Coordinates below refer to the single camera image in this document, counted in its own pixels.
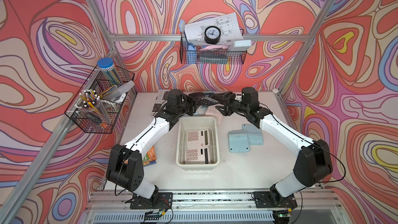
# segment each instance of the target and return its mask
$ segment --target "clock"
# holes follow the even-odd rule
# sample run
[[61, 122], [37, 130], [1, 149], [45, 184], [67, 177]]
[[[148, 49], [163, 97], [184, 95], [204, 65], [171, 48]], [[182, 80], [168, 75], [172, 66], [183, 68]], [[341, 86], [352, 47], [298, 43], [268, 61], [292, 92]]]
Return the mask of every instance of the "clock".
[[209, 26], [205, 29], [205, 42], [208, 44], [217, 44], [220, 41], [221, 31], [216, 26]]

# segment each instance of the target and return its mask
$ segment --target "clear pencil holder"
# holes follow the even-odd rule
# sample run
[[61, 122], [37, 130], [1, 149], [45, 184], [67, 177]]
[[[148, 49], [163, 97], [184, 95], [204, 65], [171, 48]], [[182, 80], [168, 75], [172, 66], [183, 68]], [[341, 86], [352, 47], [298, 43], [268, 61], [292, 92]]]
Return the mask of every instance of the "clear pencil holder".
[[111, 123], [111, 118], [108, 115], [108, 112], [106, 111], [103, 103], [101, 100], [99, 100], [95, 107], [92, 108], [85, 108], [82, 107], [79, 109], [79, 111], [86, 117], [91, 120], [94, 120], [95, 122], [98, 122], [98, 124], [101, 124], [103, 122], [110, 124]]

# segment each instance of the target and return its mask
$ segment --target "psychedelic wallpaper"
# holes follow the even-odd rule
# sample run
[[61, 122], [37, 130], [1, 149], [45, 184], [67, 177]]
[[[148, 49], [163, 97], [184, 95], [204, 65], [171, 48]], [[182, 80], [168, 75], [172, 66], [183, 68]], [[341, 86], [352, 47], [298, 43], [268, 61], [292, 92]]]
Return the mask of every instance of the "psychedelic wallpaper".
[[[324, 0], [97, 0], [111, 33], [179, 33], [236, 12], [249, 34], [306, 34]], [[347, 165], [330, 183], [354, 223], [396, 223], [398, 0], [338, 0], [287, 88], [299, 130], [329, 142]], [[117, 42], [141, 91], [278, 87], [301, 42], [255, 42], [244, 65], [182, 65], [179, 42]], [[51, 135], [108, 48], [85, 0], [0, 0], [0, 204]], [[106, 169], [114, 133], [73, 126], [15, 218], [78, 223]], [[342, 168], [335, 164], [332, 178]]]
[[[346, 165], [327, 183], [353, 223], [398, 223], [398, 0], [337, 0], [284, 100]], [[334, 160], [332, 177], [343, 176]]]
[[[85, 0], [0, 0], [0, 205], [108, 51]], [[112, 135], [70, 129], [14, 223], [76, 222], [131, 102]]]
[[[325, 0], [97, 0], [111, 33], [179, 34], [194, 22], [236, 12], [247, 34], [306, 34]], [[116, 42], [141, 91], [278, 87], [301, 42], [254, 42], [244, 65], [182, 65], [179, 42]]]

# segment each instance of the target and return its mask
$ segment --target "cable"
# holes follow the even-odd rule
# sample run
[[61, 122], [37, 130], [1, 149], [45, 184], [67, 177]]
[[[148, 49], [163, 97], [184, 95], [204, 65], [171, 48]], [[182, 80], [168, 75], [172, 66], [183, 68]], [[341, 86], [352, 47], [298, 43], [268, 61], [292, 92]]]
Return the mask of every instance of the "cable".
[[299, 219], [299, 217], [300, 217], [300, 215], [301, 215], [301, 210], [302, 210], [302, 193], [301, 193], [301, 191], [299, 191], [299, 192], [300, 192], [300, 194], [301, 194], [301, 207], [300, 207], [300, 212], [298, 212], [298, 216], [297, 216], [296, 220], [293, 221], [291, 224], [295, 223], [295, 222]]
[[261, 105], [264, 105], [264, 106], [266, 106], [267, 107], [267, 109], [269, 110], [269, 107], [266, 105], [266, 104], [263, 104], [263, 103], [260, 103]]
[[234, 111], [236, 114], [238, 114], [238, 115], [240, 115], [240, 116], [243, 116], [243, 117], [245, 117], [246, 118], [246, 116], [244, 116], [243, 114], [241, 114], [241, 113], [239, 113], [239, 112], [237, 112], [237, 111]]
[[166, 224], [169, 224], [169, 223], [173, 220], [173, 218], [174, 218], [174, 211], [173, 211], [172, 207], [170, 207], [170, 205], [169, 205], [168, 203], [166, 203], [166, 205], [169, 207], [169, 209], [172, 210], [172, 218], [170, 219], [169, 222], [166, 223]]
[[320, 147], [317, 143], [311, 143], [311, 142], [309, 142], [309, 141], [307, 141], [307, 140], [305, 140], [305, 139], [303, 139], [302, 137], [300, 137], [299, 135], [297, 135], [296, 133], [294, 133], [294, 132], [292, 132], [291, 130], [289, 130], [287, 127], [285, 127], [281, 122], [279, 122], [275, 117], [274, 117], [274, 115], [273, 114], [271, 114], [272, 115], [272, 117], [274, 118], [274, 120], [276, 121], [276, 122], [278, 122], [281, 126], [283, 126], [286, 130], [288, 130], [289, 132], [291, 132], [291, 133], [293, 133], [295, 136], [297, 136], [298, 138], [300, 138], [301, 140], [303, 140], [303, 141], [305, 141], [305, 142], [307, 142], [307, 143], [309, 143], [309, 144], [313, 144], [313, 145], [315, 145], [316, 147], [318, 147], [318, 148], [320, 148], [320, 149], [322, 149], [322, 150], [324, 150], [325, 152], [327, 152], [327, 153], [329, 153], [330, 155], [332, 155], [334, 158], [336, 158], [337, 159], [337, 161], [339, 161], [340, 162], [340, 164], [343, 166], [343, 169], [344, 169], [344, 174], [343, 174], [343, 177], [342, 178], [340, 178], [340, 179], [338, 179], [338, 180], [334, 180], [334, 181], [326, 181], [326, 182], [323, 182], [323, 183], [334, 183], [334, 182], [339, 182], [339, 181], [341, 181], [341, 180], [343, 180], [345, 177], [346, 177], [346, 173], [347, 173], [347, 171], [346, 171], [346, 167], [344, 166], [344, 163], [340, 160], [340, 159], [338, 159], [335, 155], [333, 155], [332, 153], [330, 153], [329, 151], [327, 151], [327, 150], [325, 150], [324, 148], [322, 148], [322, 147]]
[[[153, 117], [155, 117], [155, 114], [159, 111], [159, 109], [163, 106], [163, 104], [164, 104], [165, 102], [166, 102], [166, 101], [163, 101], [162, 104], [157, 108], [156, 112], [152, 115]], [[156, 125], [156, 117], [155, 117], [155, 123], [153, 124], [153, 126], [151, 126], [151, 128], [149, 128], [148, 131], [146, 131], [141, 137], [139, 137], [135, 143], [137, 143], [143, 136], [145, 136], [145, 134], [147, 134], [155, 125]], [[122, 172], [123, 163], [124, 163], [124, 161], [126, 161], [127, 156], [129, 155], [129, 152], [130, 152], [131, 149], [134, 147], [134, 145], [135, 145], [135, 144], [133, 144], [133, 145], [130, 147], [130, 149], [129, 149], [128, 152], [126, 153], [125, 158], [124, 158], [123, 161], [122, 161], [122, 166], [120, 167], [119, 174], [117, 175], [117, 179], [116, 179], [116, 183], [115, 183], [115, 196], [119, 196], [123, 191], [126, 190], [126, 189], [124, 189], [124, 190], [120, 191], [118, 194], [116, 194], [117, 182], [119, 181], [120, 173]]]

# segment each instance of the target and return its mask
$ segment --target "calculator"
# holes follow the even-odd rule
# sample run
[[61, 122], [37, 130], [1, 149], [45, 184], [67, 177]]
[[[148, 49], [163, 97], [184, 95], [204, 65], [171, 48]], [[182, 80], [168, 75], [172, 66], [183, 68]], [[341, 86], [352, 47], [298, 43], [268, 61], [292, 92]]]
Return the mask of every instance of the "calculator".
[[202, 106], [205, 106], [205, 107], [210, 107], [210, 106], [218, 104], [218, 103], [219, 103], [218, 101], [216, 101], [213, 98], [210, 98], [209, 96], [205, 96], [205, 97], [201, 98], [200, 102], [199, 102], [199, 104], [201, 104]]
[[185, 164], [209, 164], [209, 147], [185, 150]]
[[187, 132], [187, 148], [203, 148], [209, 146], [210, 130], [203, 129], [199, 131]]

